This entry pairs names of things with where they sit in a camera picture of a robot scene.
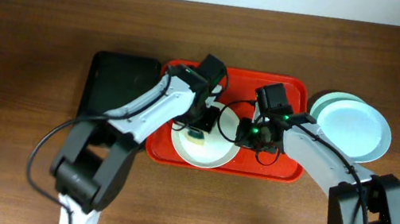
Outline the green and yellow sponge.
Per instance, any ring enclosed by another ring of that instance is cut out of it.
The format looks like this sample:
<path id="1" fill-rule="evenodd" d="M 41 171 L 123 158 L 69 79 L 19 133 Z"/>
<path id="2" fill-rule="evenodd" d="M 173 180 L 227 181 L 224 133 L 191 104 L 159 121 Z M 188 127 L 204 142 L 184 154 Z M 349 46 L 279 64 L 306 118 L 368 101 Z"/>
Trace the green and yellow sponge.
<path id="1" fill-rule="evenodd" d="M 185 137 L 188 141 L 192 142 L 195 145 L 203 145 L 204 144 L 204 139 L 205 135 L 204 132 L 201 130 L 196 130 L 196 129 L 189 129 L 187 133 L 185 134 Z"/>

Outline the pale green plate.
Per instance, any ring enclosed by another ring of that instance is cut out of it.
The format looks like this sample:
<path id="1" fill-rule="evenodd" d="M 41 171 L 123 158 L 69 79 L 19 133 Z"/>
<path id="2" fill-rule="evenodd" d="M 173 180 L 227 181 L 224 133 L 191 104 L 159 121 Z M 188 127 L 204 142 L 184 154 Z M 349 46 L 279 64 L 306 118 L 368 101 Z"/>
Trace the pale green plate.
<path id="1" fill-rule="evenodd" d="M 352 95 L 347 92 L 334 91 L 324 94 L 323 96 L 320 96 L 318 100 L 316 100 L 313 103 L 312 109 L 309 111 L 309 114 L 315 119 L 318 119 L 318 117 L 320 116 L 320 112 L 326 106 L 328 106 L 329 104 L 331 105 L 333 102 L 338 102 L 343 100 L 351 100 L 364 103 L 364 101 L 360 97 L 356 97 L 356 95 Z"/>

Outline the white plate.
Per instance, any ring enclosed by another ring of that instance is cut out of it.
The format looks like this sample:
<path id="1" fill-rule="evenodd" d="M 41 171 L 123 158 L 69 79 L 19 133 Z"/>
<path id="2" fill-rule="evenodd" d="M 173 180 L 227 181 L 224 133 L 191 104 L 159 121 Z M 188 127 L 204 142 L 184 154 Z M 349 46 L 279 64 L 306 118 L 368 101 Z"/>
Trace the white plate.
<path id="1" fill-rule="evenodd" d="M 176 131 L 177 124 L 171 128 L 171 142 L 174 150 L 186 165 L 198 168 L 217 168 L 232 160 L 240 150 L 239 146 L 224 139 L 216 122 L 213 122 L 210 133 L 204 131 L 204 144 L 195 145 L 188 141 L 185 134 L 189 128 Z"/>

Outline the light blue plate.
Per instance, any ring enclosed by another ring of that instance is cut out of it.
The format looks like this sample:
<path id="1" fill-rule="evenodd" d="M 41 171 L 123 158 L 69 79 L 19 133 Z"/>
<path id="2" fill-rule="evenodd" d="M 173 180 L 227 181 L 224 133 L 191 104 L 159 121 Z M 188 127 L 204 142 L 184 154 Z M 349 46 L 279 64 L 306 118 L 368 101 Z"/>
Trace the light blue plate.
<path id="1" fill-rule="evenodd" d="M 365 102 L 340 99 L 313 115 L 327 138 L 356 163 L 375 161 L 389 150 L 392 134 L 388 122 Z"/>

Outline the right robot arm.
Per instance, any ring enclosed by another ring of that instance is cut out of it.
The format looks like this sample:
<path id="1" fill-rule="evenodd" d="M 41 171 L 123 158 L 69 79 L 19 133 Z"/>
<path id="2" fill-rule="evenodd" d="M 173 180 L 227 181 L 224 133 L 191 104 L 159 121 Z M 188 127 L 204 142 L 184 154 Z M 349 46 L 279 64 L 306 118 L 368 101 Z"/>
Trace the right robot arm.
<path id="1" fill-rule="evenodd" d="M 378 176 L 334 145 L 308 113 L 294 113 L 280 83 L 258 87 L 235 145 L 298 163 L 328 196 L 327 224 L 400 224 L 400 180 Z"/>

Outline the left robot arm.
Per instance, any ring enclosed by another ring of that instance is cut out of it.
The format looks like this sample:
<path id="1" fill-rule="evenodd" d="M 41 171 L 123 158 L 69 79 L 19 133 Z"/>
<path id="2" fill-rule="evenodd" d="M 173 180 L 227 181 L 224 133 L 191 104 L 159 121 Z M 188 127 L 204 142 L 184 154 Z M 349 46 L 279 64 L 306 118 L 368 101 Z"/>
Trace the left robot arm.
<path id="1" fill-rule="evenodd" d="M 146 138 L 168 121 L 198 122 L 226 76 L 227 66 L 213 55 L 198 66 L 169 66 L 156 85 L 134 100 L 67 122 L 70 132 L 50 166 L 61 206 L 59 224 L 98 224 Z"/>

